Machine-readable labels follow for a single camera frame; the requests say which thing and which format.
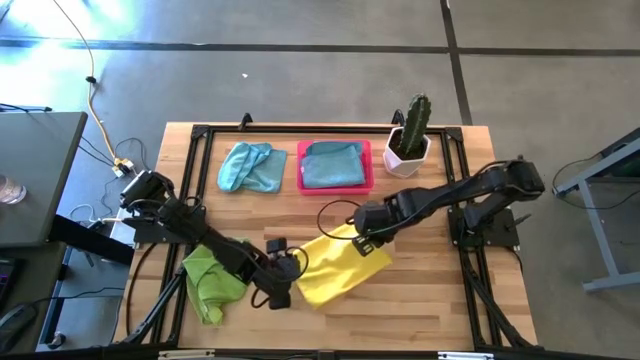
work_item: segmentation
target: pink plastic bin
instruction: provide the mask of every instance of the pink plastic bin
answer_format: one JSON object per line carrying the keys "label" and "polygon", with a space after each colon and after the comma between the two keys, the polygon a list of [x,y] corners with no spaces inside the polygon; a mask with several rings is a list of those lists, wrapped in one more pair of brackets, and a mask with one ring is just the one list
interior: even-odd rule
{"label": "pink plastic bin", "polygon": [[[362,169],[364,170],[364,184],[320,189],[308,189],[302,182],[300,163],[307,156],[307,148],[318,141],[345,141],[362,143]],[[368,140],[303,140],[298,142],[298,190],[302,195],[367,195],[373,189],[373,160],[371,143]]]}

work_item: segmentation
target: white pot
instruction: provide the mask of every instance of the white pot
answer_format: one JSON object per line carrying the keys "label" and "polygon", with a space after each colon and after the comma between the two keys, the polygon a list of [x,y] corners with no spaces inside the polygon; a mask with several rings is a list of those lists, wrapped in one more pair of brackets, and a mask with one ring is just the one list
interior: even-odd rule
{"label": "white pot", "polygon": [[391,150],[391,148],[389,148],[391,137],[393,137],[393,134],[399,130],[402,130],[402,127],[396,127],[391,130],[389,139],[387,139],[387,145],[384,147],[384,154],[382,154],[382,157],[384,159],[384,167],[387,169],[389,174],[400,178],[407,178],[416,172],[422,164],[424,164],[424,161],[427,159],[427,154],[429,153],[429,147],[431,147],[431,140],[429,140],[427,135],[422,137],[422,141],[424,141],[427,146],[424,156],[421,159],[402,160],[393,152],[393,150]]}

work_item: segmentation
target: glass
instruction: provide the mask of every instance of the glass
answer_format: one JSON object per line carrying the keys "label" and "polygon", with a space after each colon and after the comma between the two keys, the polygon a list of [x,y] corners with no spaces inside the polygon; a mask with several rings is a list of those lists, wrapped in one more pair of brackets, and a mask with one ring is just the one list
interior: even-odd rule
{"label": "glass", "polygon": [[0,175],[0,204],[17,204],[27,195],[27,188]]}

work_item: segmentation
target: wooden tabletop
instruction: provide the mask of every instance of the wooden tabletop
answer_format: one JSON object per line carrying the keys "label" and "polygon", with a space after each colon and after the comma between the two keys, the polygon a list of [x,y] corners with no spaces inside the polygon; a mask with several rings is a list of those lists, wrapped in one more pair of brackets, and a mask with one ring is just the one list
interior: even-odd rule
{"label": "wooden tabletop", "polygon": [[[168,123],[156,170],[179,186],[185,166],[193,123]],[[494,160],[489,130],[483,126],[462,127],[471,173]],[[304,139],[368,139],[374,159],[375,187],[367,196],[349,196],[357,202],[380,200],[407,187],[434,187],[445,183],[444,161],[439,139],[432,139],[426,163],[408,179],[386,173],[382,153],[386,135],[376,134],[258,134],[216,133],[204,203],[207,221],[221,233],[249,238],[264,249],[268,239],[284,236],[300,245],[319,236],[316,214],[336,196],[307,197],[296,187],[296,145]],[[238,141],[269,142],[287,151],[287,162],[279,194],[251,191],[223,193],[216,184],[225,157]],[[196,169],[200,158],[196,158]],[[197,171],[192,180],[195,187]],[[353,213],[348,205],[336,204],[323,215],[327,228],[340,225]],[[132,328],[144,318],[158,295],[168,246],[158,245],[141,266],[132,296]],[[420,224],[400,231],[384,249],[393,264],[357,286],[345,296],[314,311],[297,287],[292,287],[290,309],[254,310],[250,296],[223,308],[222,326],[201,325],[187,301],[180,336],[181,348],[296,348],[341,350],[442,350],[472,349],[462,272],[457,250],[449,243],[444,210]],[[506,249],[487,248],[494,297],[512,324],[535,343],[527,294],[518,261]],[[131,274],[142,250],[136,251]],[[483,335],[489,339],[484,308],[479,305]],[[173,315],[168,308],[165,332]],[[125,306],[114,341],[125,336]]]}

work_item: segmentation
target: light blue towel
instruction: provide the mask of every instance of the light blue towel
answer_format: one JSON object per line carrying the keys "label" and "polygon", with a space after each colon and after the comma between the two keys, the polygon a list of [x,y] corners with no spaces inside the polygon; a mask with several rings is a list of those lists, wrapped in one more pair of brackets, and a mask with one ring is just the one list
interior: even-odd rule
{"label": "light blue towel", "polygon": [[307,148],[300,162],[304,187],[327,188],[365,183],[362,143],[316,142]]}
{"label": "light blue towel", "polygon": [[362,143],[361,142],[348,142],[348,141],[318,141],[309,145],[307,148],[307,155],[326,154],[334,151],[340,151],[353,146],[358,153],[358,156],[362,155]]}
{"label": "light blue towel", "polygon": [[271,144],[237,143],[224,160],[218,173],[218,186],[232,192],[243,188],[277,193],[282,184],[287,152],[273,149]]}

